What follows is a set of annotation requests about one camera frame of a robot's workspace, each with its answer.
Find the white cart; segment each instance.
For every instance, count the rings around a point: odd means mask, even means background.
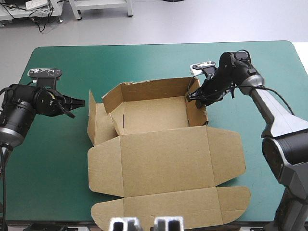
[[[74,16],[80,20],[81,10],[92,10],[92,9],[107,9],[107,8],[118,8],[127,7],[129,16],[133,16],[133,8],[131,0],[69,0]]]
[[[62,7],[63,7],[63,2],[58,2],[59,0],[50,0],[51,2],[51,6],[53,7],[53,12],[52,12],[52,16],[57,16],[58,17],[58,23],[61,23],[62,20],[60,18],[60,16],[62,15]],[[25,5],[18,5],[20,8],[25,9],[26,6]],[[13,11],[9,10],[8,7],[6,7],[6,9],[10,12],[10,14],[14,17],[14,18],[27,18],[29,17],[29,15],[31,14],[31,17],[47,17],[48,14],[44,13],[32,13],[32,11],[24,11],[24,10],[20,10],[20,9],[14,9]],[[4,7],[2,5],[0,5],[0,27],[3,27],[4,24],[2,23],[2,21],[6,21],[6,20],[12,20],[12,17],[9,15],[9,13],[4,9]]]

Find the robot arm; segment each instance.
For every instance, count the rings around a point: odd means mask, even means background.
[[[12,84],[4,88],[2,112],[0,114],[0,148],[7,163],[13,148],[22,144],[36,114],[58,116],[84,107],[84,100],[62,95],[56,90],[56,81],[62,72],[57,69],[31,69],[28,75],[36,86]],[[2,166],[0,159],[0,176]]]
[[[308,216],[308,122],[287,111],[264,87],[247,51],[225,52],[219,67],[207,62],[191,66],[205,74],[202,87],[188,94],[196,106],[209,106],[234,88],[249,95],[263,116],[262,151],[277,181],[286,187],[273,222],[266,231],[304,231]]]

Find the cardboard box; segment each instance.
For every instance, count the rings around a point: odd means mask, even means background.
[[[192,77],[121,83],[96,103],[90,92],[88,135],[93,145],[117,135],[207,124],[205,108],[187,102],[187,89],[200,87]]]
[[[185,100],[190,81],[123,83],[104,104],[90,94],[89,187],[124,197],[92,207],[101,229],[111,217],[138,217],[145,230],[157,216],[183,216],[186,229],[214,226],[246,210],[248,188],[216,187],[245,172],[241,138],[202,126],[205,109]]]

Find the wire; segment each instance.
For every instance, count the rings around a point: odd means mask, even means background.
[[[3,88],[2,90],[0,90],[0,95],[2,95],[4,92],[12,90],[14,93],[14,90],[12,88]]]
[[[38,26],[38,30],[39,30],[40,32],[43,32],[43,31],[45,30],[45,27],[46,27],[47,23],[50,23],[50,22],[49,22],[49,18],[51,17],[51,15],[52,15],[52,13],[53,13],[53,10],[54,10],[54,8],[52,7],[50,13],[49,13],[48,16],[47,16],[47,19],[46,19],[46,22],[45,22],[45,24],[44,24],[43,29],[40,28],[38,22],[35,22],[35,24]]]
[[[8,11],[8,9],[6,8],[6,7],[8,7],[8,6],[4,6],[3,4],[1,4],[1,5],[2,5],[2,7],[6,10],[6,12],[12,17],[12,19],[15,19],[15,20],[17,20],[17,21],[25,21],[25,20],[28,20],[28,18],[23,18],[23,19],[15,18],[15,17]]]
[[[47,24],[55,22],[55,20],[52,21],[52,22],[50,22],[50,17],[52,17],[52,14],[53,14],[53,11],[54,11],[54,7],[51,7],[50,5],[48,6],[48,8],[45,8],[45,9],[42,7],[42,8],[39,8],[39,9],[30,10],[30,11],[27,10],[27,9],[21,8],[21,7],[17,6],[17,5],[16,5],[16,6],[11,6],[11,5],[8,5],[8,4],[3,3],[3,2],[0,2],[0,5],[3,6],[3,8],[5,9],[5,11],[12,17],[12,19],[15,19],[15,20],[17,20],[17,21],[25,21],[25,20],[29,20],[29,19],[30,19],[33,23],[35,23],[35,24],[38,26],[38,30],[39,30],[40,32],[43,32],[43,31],[45,30]],[[27,18],[23,18],[23,19],[15,18],[15,17],[9,12],[9,10],[7,9],[7,7],[9,7],[9,8],[14,8],[14,9],[19,9],[19,10],[23,10],[23,11],[27,11],[27,12],[31,12],[31,13],[29,14],[29,16],[28,16]],[[41,28],[40,25],[39,25],[39,21],[43,18],[43,16],[41,16],[38,20],[34,20],[34,18],[31,18],[31,15],[34,14],[34,13],[40,13],[40,14],[47,14],[47,15],[48,15],[48,16],[47,16],[47,20],[46,20],[46,22],[44,23],[43,28]]]
[[[2,190],[3,190],[3,212],[2,212],[2,224],[1,231],[4,231],[5,227],[5,218],[6,218],[6,180],[5,180],[5,163],[4,163],[4,154],[2,151],[2,147],[0,147],[0,155],[1,155],[1,167],[2,167]]]

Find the green tabletop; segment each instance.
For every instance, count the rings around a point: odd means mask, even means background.
[[[97,101],[118,83],[190,76],[190,65],[218,63],[225,51],[250,51],[253,65],[266,86],[276,89],[295,114],[308,120],[308,78],[290,42],[238,42],[127,46],[40,47],[33,51],[20,83],[26,84],[30,68],[58,68],[59,92],[86,100],[86,107],[65,115],[37,115],[24,143],[15,148],[7,165],[7,219],[91,221],[90,209],[115,196],[88,188],[87,136],[89,89]],[[265,126],[252,100],[238,90],[235,99],[208,107],[210,126],[240,133],[247,172],[224,185],[244,185],[251,202],[242,221],[272,220],[283,186],[268,167],[260,138]]]

